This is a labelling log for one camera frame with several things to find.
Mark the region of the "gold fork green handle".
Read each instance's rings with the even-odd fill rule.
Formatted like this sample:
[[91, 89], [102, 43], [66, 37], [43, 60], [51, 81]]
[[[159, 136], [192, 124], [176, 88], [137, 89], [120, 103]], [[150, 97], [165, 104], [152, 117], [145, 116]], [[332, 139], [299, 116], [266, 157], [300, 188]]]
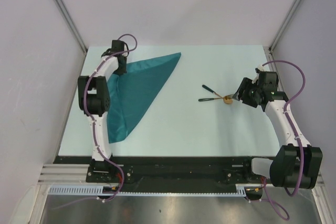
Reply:
[[209, 88], [208, 86], [206, 86], [206, 85], [203, 84], [202, 87], [205, 90], [209, 91], [210, 93], [212, 93], [212, 94], [214, 94], [214, 95], [216, 95], [216, 96], [218, 96], [220, 98], [224, 98], [224, 99], [232, 99], [234, 97], [234, 95], [235, 95], [235, 94], [229, 94], [229, 95], [225, 95], [225, 96], [222, 97], [221, 95], [219, 95], [217, 92], [215, 92], [213, 89]]

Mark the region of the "teal cloth napkin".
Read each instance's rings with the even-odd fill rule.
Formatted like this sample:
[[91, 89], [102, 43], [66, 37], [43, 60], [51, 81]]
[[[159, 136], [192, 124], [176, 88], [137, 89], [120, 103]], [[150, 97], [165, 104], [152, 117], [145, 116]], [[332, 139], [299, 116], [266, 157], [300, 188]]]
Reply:
[[176, 65], [181, 53], [127, 64], [127, 73], [107, 81], [110, 108], [107, 115], [109, 143], [124, 141], [146, 114]]

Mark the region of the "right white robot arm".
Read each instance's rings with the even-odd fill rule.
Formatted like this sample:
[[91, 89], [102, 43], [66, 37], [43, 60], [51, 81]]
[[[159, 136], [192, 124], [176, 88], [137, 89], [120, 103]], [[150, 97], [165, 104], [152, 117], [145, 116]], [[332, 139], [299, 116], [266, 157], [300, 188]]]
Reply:
[[312, 189], [318, 178], [323, 154], [304, 137], [293, 118], [288, 97], [278, 90], [276, 72], [262, 71], [256, 81], [244, 77], [233, 98], [256, 108], [270, 119], [280, 149], [273, 159], [253, 158], [242, 169], [243, 179], [254, 183], [261, 176], [275, 187]]

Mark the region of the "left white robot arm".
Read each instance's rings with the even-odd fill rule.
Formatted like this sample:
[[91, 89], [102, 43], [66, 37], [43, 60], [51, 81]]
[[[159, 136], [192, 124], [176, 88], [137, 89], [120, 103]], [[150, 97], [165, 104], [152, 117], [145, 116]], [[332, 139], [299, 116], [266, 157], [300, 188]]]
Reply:
[[112, 155], [107, 130], [111, 103], [107, 81], [113, 74], [126, 73], [128, 54], [129, 47], [124, 41], [113, 40], [93, 73], [78, 78], [78, 103], [89, 121], [93, 141], [92, 159], [96, 162], [104, 162]]

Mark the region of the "gold spoon green handle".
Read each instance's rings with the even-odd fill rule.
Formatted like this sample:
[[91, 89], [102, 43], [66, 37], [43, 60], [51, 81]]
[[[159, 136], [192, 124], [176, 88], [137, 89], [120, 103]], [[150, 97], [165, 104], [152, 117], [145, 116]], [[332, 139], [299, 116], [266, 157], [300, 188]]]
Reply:
[[201, 99], [198, 99], [198, 102], [215, 101], [215, 100], [222, 100], [225, 104], [232, 104], [233, 103], [233, 99], [228, 98], [228, 97], [223, 97], [223, 98], [201, 98]]

